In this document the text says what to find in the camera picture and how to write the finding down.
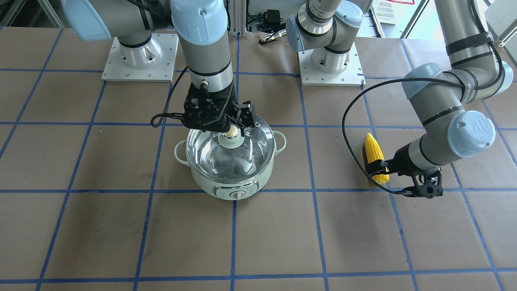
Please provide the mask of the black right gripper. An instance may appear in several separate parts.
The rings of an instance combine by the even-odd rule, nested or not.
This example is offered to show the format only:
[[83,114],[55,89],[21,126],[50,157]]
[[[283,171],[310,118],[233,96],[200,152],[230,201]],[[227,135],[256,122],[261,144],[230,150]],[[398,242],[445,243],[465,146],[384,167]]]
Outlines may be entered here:
[[209,92],[190,83],[183,103],[183,125],[189,129],[240,134],[240,122],[233,117],[236,104],[234,83],[218,92]]

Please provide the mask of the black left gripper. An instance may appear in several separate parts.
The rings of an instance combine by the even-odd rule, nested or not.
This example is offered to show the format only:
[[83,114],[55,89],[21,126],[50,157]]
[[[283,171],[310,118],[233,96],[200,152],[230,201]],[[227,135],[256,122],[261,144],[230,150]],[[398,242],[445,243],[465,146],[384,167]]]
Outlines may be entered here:
[[408,177],[416,177],[425,173],[410,159],[409,147],[400,148],[389,162],[385,160],[369,162],[366,164],[366,171],[389,171],[389,174],[396,173],[399,176]]

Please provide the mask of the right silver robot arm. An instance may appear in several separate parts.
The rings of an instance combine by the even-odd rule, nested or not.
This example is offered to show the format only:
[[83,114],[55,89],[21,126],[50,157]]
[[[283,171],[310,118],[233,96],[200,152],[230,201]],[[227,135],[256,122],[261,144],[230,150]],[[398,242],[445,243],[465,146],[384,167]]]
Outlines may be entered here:
[[170,82],[181,46],[191,77],[184,112],[159,117],[220,133],[231,124],[252,126],[235,99],[223,1],[63,0],[61,5],[79,38],[113,40],[105,81]]

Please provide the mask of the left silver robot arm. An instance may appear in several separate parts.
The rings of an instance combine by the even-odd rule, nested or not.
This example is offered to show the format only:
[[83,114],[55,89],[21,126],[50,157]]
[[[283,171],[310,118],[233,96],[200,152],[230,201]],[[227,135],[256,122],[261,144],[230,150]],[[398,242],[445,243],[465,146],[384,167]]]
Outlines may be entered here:
[[435,63],[423,64],[404,78],[370,87],[401,83],[425,130],[391,160],[369,159],[365,151],[364,161],[357,165],[371,181],[373,173],[440,177],[441,166],[472,157],[495,140],[493,122],[464,105],[508,89],[514,78],[512,67],[497,52],[475,0],[437,0],[435,5],[451,68],[443,71]]

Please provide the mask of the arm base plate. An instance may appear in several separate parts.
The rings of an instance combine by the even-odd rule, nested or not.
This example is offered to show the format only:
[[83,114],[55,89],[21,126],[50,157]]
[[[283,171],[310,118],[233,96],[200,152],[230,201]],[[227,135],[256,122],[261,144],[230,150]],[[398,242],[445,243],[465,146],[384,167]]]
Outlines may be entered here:
[[316,48],[297,53],[301,84],[305,86],[356,86],[366,84],[356,44],[343,55]]
[[115,37],[101,79],[107,82],[170,83],[178,46],[177,34],[152,34],[148,43],[138,48],[123,46]]

